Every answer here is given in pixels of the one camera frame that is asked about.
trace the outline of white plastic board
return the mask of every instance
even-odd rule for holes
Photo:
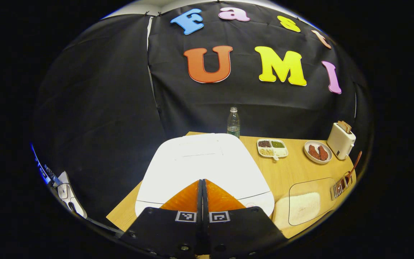
[[[159,208],[183,188],[208,179],[246,207],[259,206],[270,216],[274,197],[243,143],[229,134],[202,134],[163,143],[154,154],[135,203],[138,216]]]

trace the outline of foam letter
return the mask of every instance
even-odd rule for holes
[[[220,9],[221,13],[218,16],[225,20],[238,20],[241,22],[248,22],[250,18],[247,17],[247,13],[244,10],[235,7],[223,7]]]
[[[204,54],[207,49],[189,49],[184,52],[188,58],[189,76],[196,82],[214,83],[225,80],[231,73],[230,51],[231,46],[216,46],[212,49],[218,54],[218,71],[214,73],[206,72],[204,68]]]
[[[322,42],[322,44],[324,44],[327,48],[332,49],[332,46],[330,46],[326,41],[325,41],[325,37],[322,36],[318,31],[314,31],[313,29],[311,30],[312,32],[314,32],[315,35],[317,35],[317,38],[319,38],[319,41]]]
[[[267,46],[257,46],[255,51],[260,53],[263,66],[263,73],[259,76],[261,81],[275,82],[276,76],[273,75],[272,69],[276,71],[281,82],[285,82],[287,74],[290,71],[289,83],[295,85],[306,85],[304,80],[303,69],[301,68],[301,55],[294,51],[287,51],[283,60]]]
[[[330,80],[330,84],[328,85],[328,89],[332,93],[340,94],[341,93],[341,88],[338,84],[338,79],[336,78],[335,66],[332,63],[327,62],[327,61],[322,61],[322,64],[327,69],[328,78]]]
[[[182,28],[184,28],[185,35],[191,34],[194,31],[197,31],[204,26],[203,23],[194,22],[194,21],[198,21],[198,22],[202,21],[202,17],[198,14],[200,12],[201,12],[200,9],[197,9],[197,8],[191,9],[187,11],[186,13],[172,19],[170,23],[177,23]]]
[[[291,31],[296,31],[296,32],[300,32],[301,30],[298,28],[298,26],[296,26],[296,23],[292,20],[290,20],[289,18],[285,18],[283,16],[278,16],[277,19],[279,19],[279,21],[281,21],[282,26],[284,26],[285,28],[291,30]]]

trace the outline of white sectioned dish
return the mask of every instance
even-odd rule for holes
[[[269,142],[270,147],[259,146],[258,143],[260,141]],[[284,147],[273,147],[272,141],[277,141],[277,142],[281,143]],[[258,148],[258,153],[262,157],[272,157],[276,161],[279,160],[279,157],[286,157],[286,156],[289,155],[289,151],[287,150],[287,147],[286,147],[285,143],[282,140],[278,140],[278,139],[258,139],[257,140],[257,148]],[[266,156],[266,155],[261,154],[260,149],[272,151],[272,156]]]
[[[309,145],[313,145],[318,153],[319,153],[319,146],[322,146],[323,149],[325,149],[325,151],[327,151],[328,153],[327,160],[322,161],[322,160],[316,159],[313,156],[311,156],[309,154]],[[316,162],[317,164],[327,164],[332,159],[332,156],[333,156],[332,150],[327,145],[320,143],[319,141],[314,141],[314,140],[310,140],[304,143],[304,153],[311,161]]]

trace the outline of meat patty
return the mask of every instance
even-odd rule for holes
[[[321,156],[320,160],[325,161],[328,158],[328,153],[322,146],[319,146],[319,154]]]
[[[321,156],[316,151],[316,148],[313,145],[309,145],[309,154],[314,157],[315,159],[321,159]]]

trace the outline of white tray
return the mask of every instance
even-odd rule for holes
[[[258,146],[258,143],[260,141],[269,141],[269,145],[271,147]],[[271,141],[280,142],[284,145],[284,147],[273,147]],[[258,153],[262,157],[272,157],[274,160],[279,160],[279,158],[286,157],[286,156],[289,155],[289,151],[288,151],[287,146],[285,145],[285,143],[282,140],[278,140],[278,139],[258,139],[257,140],[257,149],[258,149]],[[260,153],[260,149],[271,150],[273,155],[272,156],[263,155],[263,154]]]

